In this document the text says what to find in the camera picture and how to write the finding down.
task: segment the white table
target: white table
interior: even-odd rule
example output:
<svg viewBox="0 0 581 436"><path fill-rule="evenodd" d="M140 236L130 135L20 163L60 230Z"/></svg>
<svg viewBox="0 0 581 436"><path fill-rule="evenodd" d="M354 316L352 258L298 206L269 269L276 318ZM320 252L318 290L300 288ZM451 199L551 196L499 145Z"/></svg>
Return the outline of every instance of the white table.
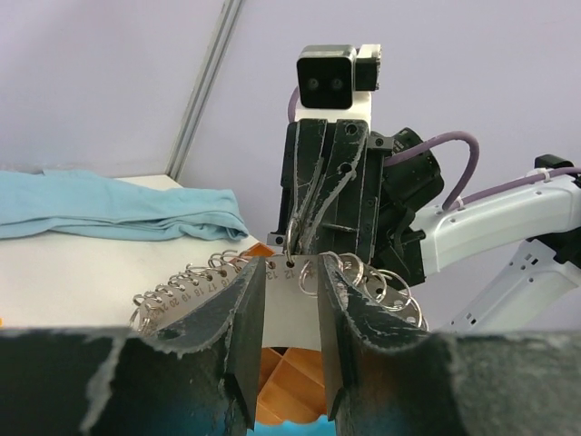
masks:
<svg viewBox="0 0 581 436"><path fill-rule="evenodd" d="M165 175L122 180L180 187ZM127 325L136 293L167 282L186 263L202 266L212 253L256 242L183 237L141 243L51 232L0 241L0 318L6 328Z"/></svg>

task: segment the worn gripper pad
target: worn gripper pad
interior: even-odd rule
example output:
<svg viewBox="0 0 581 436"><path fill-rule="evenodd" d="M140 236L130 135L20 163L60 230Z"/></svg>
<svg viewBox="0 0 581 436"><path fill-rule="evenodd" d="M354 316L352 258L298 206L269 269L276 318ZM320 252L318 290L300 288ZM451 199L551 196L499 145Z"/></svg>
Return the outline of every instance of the worn gripper pad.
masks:
<svg viewBox="0 0 581 436"><path fill-rule="evenodd" d="M153 337L0 331L6 435L245 435L253 427L265 261Z"/></svg>
<svg viewBox="0 0 581 436"><path fill-rule="evenodd" d="M319 259L327 410L340 436L581 434L581 334L428 333Z"/></svg>

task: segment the white wall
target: white wall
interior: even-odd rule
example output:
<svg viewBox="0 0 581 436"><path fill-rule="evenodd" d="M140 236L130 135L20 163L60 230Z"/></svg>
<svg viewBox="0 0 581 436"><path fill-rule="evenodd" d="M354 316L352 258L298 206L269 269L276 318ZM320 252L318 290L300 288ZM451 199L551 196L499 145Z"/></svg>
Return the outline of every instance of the white wall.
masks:
<svg viewBox="0 0 581 436"><path fill-rule="evenodd" d="M221 8L0 2L0 169L164 173Z"/></svg>
<svg viewBox="0 0 581 436"><path fill-rule="evenodd" d="M577 0L247 0L179 181L233 188L254 235L275 230L286 106L310 44L382 44L374 130L473 133L482 152L466 193L524 174L539 154L581 164L579 41ZM436 155L448 193L468 153L457 143ZM461 310L511 253L480 255L421 286L432 325ZM574 294L535 326L581 327L580 307Z"/></svg>

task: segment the light blue cloth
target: light blue cloth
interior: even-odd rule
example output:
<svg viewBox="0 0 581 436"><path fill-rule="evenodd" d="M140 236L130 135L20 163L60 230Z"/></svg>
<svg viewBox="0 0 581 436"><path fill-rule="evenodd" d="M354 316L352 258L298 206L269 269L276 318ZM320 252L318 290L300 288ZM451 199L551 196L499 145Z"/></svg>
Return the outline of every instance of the light blue cloth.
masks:
<svg viewBox="0 0 581 436"><path fill-rule="evenodd" d="M49 230L130 241L248 236L230 190L157 191L86 171L1 171L0 239Z"/></svg>
<svg viewBox="0 0 581 436"><path fill-rule="evenodd" d="M311 424L295 424L285 421L281 425L262 425L256 422L254 431L248 430L247 436L335 436L335 423L321 416Z"/></svg>

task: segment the paper tag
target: paper tag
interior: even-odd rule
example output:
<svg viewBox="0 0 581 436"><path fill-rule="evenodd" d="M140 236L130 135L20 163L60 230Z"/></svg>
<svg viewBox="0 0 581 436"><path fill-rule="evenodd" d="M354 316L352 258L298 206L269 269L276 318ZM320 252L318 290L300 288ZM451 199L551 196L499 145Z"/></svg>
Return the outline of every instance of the paper tag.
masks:
<svg viewBox="0 0 581 436"><path fill-rule="evenodd" d="M149 335L180 320L218 294L238 275L240 268L225 264L215 269L200 269L187 277L175 274L166 285L157 286L155 296L146 297L139 306L138 330Z"/></svg>
<svg viewBox="0 0 581 436"><path fill-rule="evenodd" d="M263 347L320 350L319 310L316 295L318 256L294 255L293 265L285 255L267 258ZM300 273L305 265L304 291Z"/></svg>

